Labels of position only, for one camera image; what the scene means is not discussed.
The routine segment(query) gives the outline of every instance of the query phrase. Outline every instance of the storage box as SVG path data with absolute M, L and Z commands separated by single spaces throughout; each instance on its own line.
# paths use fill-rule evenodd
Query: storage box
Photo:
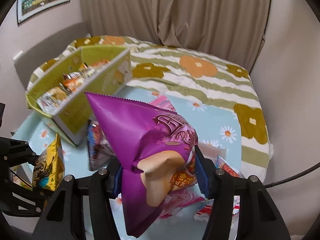
M 63 81 L 63 73 L 78 71 L 83 62 L 91 65 L 103 59 L 110 62 L 72 93 L 54 115 L 41 110 L 36 100 L 51 88 L 57 87 Z M 61 137 L 71 144 L 78 145 L 85 136 L 88 119 L 92 115 L 84 92 L 113 95 L 131 78 L 129 49 L 122 46 L 84 46 L 52 65 L 45 75 L 26 91 L 26 100 L 30 108 L 37 111 L 50 128 L 59 132 Z

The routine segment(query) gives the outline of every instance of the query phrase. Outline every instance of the silver bolt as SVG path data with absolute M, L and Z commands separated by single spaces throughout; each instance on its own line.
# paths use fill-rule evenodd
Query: silver bolt
M 251 180 L 252 182 L 257 182 L 259 179 L 258 179 L 257 176 L 252 175 L 252 176 L 250 176 L 250 180 Z
M 105 168 L 103 168 L 103 169 L 100 169 L 99 171 L 98 171 L 98 173 L 100 174 L 100 175 L 105 175 L 105 174 L 107 174 L 107 169 L 105 169 Z
M 221 176 L 224 174 L 224 170 L 223 169 L 216 169 L 216 174 Z
M 72 181 L 72 179 L 73 179 L 72 175 L 67 175 L 64 177 L 65 181 Z

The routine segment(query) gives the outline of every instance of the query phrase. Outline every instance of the wall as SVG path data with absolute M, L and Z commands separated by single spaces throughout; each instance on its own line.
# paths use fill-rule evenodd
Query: wall
M 28 116 L 24 89 L 15 72 L 13 57 L 46 37 L 83 21 L 80 0 L 55 6 L 17 25 L 16 3 L 0 26 L 0 102 L 5 103 L 0 136 L 9 137 Z
M 251 78 L 274 156 L 266 183 L 320 161 L 320 23 L 305 0 L 272 0 L 266 43 Z M 320 212 L 320 170 L 269 190 L 292 235 L 304 235 Z

